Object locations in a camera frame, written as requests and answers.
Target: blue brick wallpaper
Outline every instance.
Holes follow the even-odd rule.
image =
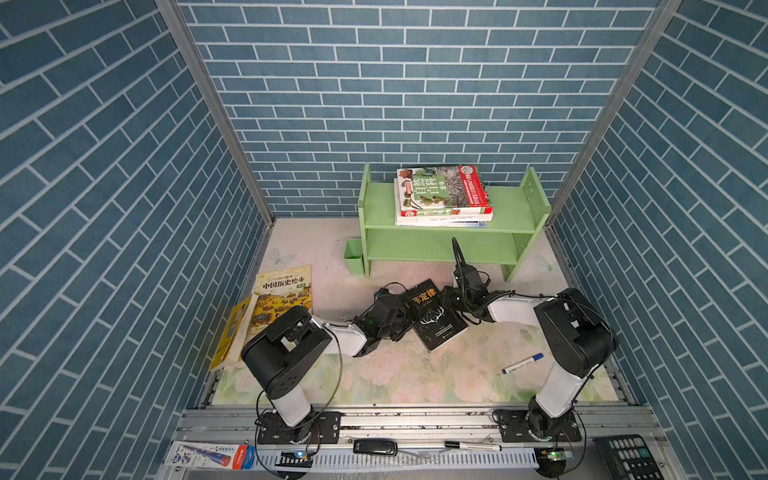
[[[414,163],[550,196],[657,0],[182,0],[277,216],[355,216]]]
[[[555,221],[691,478],[768,472],[766,25],[683,0]]]
[[[0,478],[153,475],[262,230],[152,0],[0,2]]]

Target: blue marker pen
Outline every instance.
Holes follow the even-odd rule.
[[[505,368],[505,369],[502,369],[502,373],[510,373],[510,372],[513,372],[513,371],[515,371],[515,370],[519,369],[519,368],[520,368],[520,367],[522,367],[522,366],[526,366],[526,365],[528,365],[529,363],[533,363],[533,362],[535,362],[536,360],[540,360],[540,359],[542,359],[542,358],[544,358],[544,353],[537,353],[536,355],[534,355],[534,356],[530,356],[530,357],[528,357],[527,359],[525,359],[525,360],[522,360],[521,362],[513,363],[513,364],[511,364],[510,366],[508,366],[507,368]]]

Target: metal rail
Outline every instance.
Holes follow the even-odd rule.
[[[219,94],[214,87],[214,81],[211,80],[203,58],[200,56],[200,51],[197,50],[195,41],[192,38],[192,32],[189,29],[189,25],[187,25],[187,21],[184,20],[184,14],[181,12],[178,1],[157,0],[156,3],[160,14],[163,16],[163,20],[168,25],[170,35],[176,41],[176,46],[187,63],[195,85],[200,90],[200,94],[208,106],[211,117],[216,122],[224,143],[227,145],[230,154],[232,154],[237,170],[240,171],[240,175],[243,177],[243,181],[245,181],[246,187],[251,197],[253,197],[259,212],[264,217],[266,225],[271,227],[274,222],[274,216],[270,211],[270,206],[266,202],[259,184],[256,182],[253,170],[248,162],[248,157],[243,150],[243,146],[240,144],[240,140],[237,139],[230,117],[221,103]]]
[[[605,133],[611,126],[611,122],[614,121],[614,117],[616,117],[616,113],[624,103],[624,99],[629,94],[630,89],[632,89],[632,85],[634,85],[637,77],[640,76],[645,63],[650,58],[651,52],[656,48],[656,44],[659,42],[667,25],[669,25],[670,20],[672,20],[677,7],[680,6],[680,2],[681,0],[660,0],[656,9],[650,15],[640,41],[632,49],[632,53],[630,53],[627,62],[624,64],[624,70],[621,71],[621,75],[616,80],[613,91],[605,102],[603,109],[600,110],[598,118],[594,121],[592,129],[587,134],[587,138],[581,145],[581,149],[576,155],[576,161],[574,161],[570,171],[568,171],[568,175],[563,180],[563,184],[554,196],[552,213],[547,220],[549,224],[559,215],[560,210],[565,205],[565,201],[568,199],[568,195],[576,187],[579,177],[584,173],[584,169],[587,168],[587,165],[592,160],[592,155],[594,155],[598,145],[603,140]]]
[[[664,437],[649,406],[628,406],[579,402],[577,411],[587,436],[638,434]],[[385,436],[403,448],[442,446],[445,440],[485,440],[502,443],[494,409],[525,409],[523,404],[442,407],[358,407],[334,408],[342,413],[339,444],[327,448],[348,448],[354,439]],[[242,443],[256,435],[254,408],[209,408],[185,410],[174,440],[188,442]],[[544,446],[548,442],[514,442],[507,446]]]

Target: book cover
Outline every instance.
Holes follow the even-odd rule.
[[[412,316],[413,329],[430,352],[467,328],[453,310],[443,308],[440,290],[425,280],[402,295]]]
[[[472,165],[400,168],[396,180],[402,217],[493,212],[480,173]]]
[[[407,227],[487,227],[493,214],[478,215],[400,215],[399,180],[395,179],[395,225]]]
[[[248,318],[256,306],[257,295],[252,294],[238,303],[230,313],[224,334],[219,340],[219,345],[214,353],[214,359],[210,362],[210,371],[223,369],[240,361],[240,350],[245,343],[248,330]]]
[[[253,293],[259,297],[250,317],[246,341],[292,306],[303,305],[312,312],[312,269],[305,265],[259,273]]]

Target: black book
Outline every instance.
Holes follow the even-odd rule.
[[[413,329],[430,352],[467,328],[464,320],[442,305],[440,290],[431,280],[421,282],[401,295]]]

